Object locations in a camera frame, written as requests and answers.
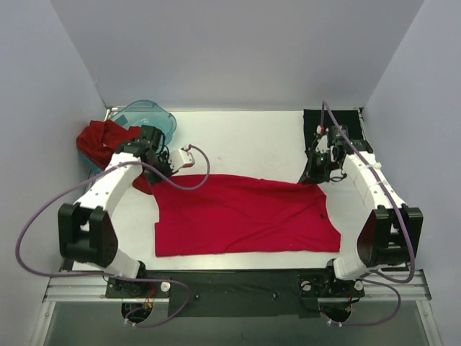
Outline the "bright pink-red t shirt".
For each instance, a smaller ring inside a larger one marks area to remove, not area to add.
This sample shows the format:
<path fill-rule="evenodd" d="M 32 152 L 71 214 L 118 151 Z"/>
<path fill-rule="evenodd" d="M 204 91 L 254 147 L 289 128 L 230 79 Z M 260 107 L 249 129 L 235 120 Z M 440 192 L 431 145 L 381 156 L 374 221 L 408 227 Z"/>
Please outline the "bright pink-red t shirt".
<path fill-rule="evenodd" d="M 214 174 L 193 191 L 151 187 L 159 209 L 158 257 L 243 252 L 330 252 L 341 247 L 326 195 L 300 185 Z"/>

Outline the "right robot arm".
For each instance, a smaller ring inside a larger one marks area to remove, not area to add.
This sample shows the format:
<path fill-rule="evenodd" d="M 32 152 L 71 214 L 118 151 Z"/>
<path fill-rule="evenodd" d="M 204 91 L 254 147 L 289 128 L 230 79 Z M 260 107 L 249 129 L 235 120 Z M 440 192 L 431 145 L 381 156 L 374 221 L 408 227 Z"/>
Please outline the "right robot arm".
<path fill-rule="evenodd" d="M 423 214 L 419 208 L 409 207 L 391 187 L 371 145 L 346 135 L 343 126 L 318 126 L 307 148 L 308 160 L 301 178 L 303 184 L 331 182 L 331 173 L 339 169 L 370 209 L 354 250 L 333 260 L 333 270 L 321 278 L 322 288 L 338 295 L 348 280 L 371 273 L 392 283 L 409 283 L 416 271 Z"/>

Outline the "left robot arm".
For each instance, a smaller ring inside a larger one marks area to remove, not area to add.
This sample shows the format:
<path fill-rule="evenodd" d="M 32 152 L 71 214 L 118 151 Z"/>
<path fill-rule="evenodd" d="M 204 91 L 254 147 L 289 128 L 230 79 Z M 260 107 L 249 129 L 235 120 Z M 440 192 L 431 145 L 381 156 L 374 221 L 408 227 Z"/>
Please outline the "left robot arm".
<path fill-rule="evenodd" d="M 143 125 L 137 138 L 116 148 L 104 175 L 75 203 L 65 203 L 58 210 L 61 256 L 124 277 L 122 288 L 132 297 L 147 291 L 148 278 L 139 273 L 140 261 L 119 248 L 111 215 L 126 189 L 143 173 L 143 163 L 167 177 L 171 174 L 168 160 L 158 155 L 164 144 L 161 130 Z"/>

